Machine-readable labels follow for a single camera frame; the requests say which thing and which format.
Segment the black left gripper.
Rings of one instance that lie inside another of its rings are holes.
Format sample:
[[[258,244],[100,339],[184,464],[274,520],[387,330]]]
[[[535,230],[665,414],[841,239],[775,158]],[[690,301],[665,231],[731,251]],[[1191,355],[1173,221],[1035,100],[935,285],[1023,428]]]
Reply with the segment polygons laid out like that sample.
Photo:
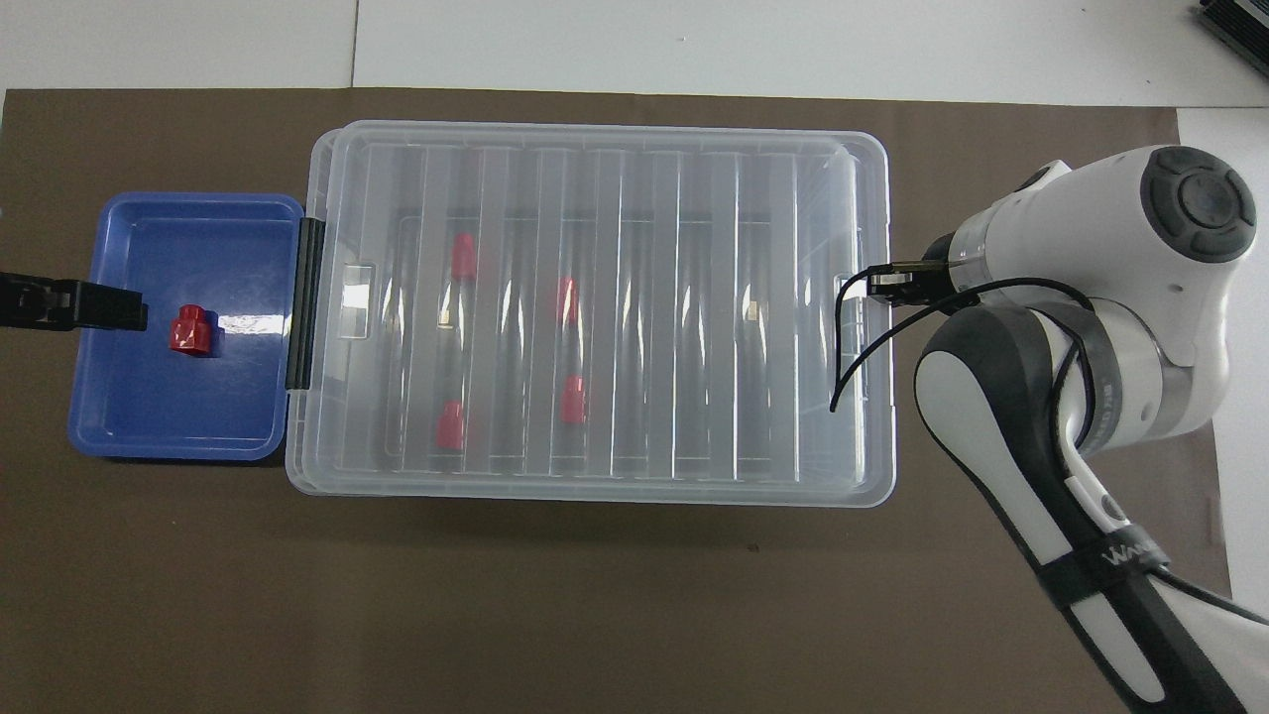
[[[55,320],[51,312],[55,309]],[[147,304],[140,290],[95,282],[55,282],[20,273],[1,275],[3,328],[105,328],[145,331]]]

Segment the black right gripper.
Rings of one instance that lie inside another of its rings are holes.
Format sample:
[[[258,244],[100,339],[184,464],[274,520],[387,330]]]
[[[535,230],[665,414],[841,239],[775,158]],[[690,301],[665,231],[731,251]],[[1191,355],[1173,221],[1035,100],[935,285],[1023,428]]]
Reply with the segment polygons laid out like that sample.
[[[871,266],[868,295],[876,301],[897,301],[897,306],[937,306],[953,308],[949,299],[958,294],[949,275],[947,257],[901,261],[893,266]]]

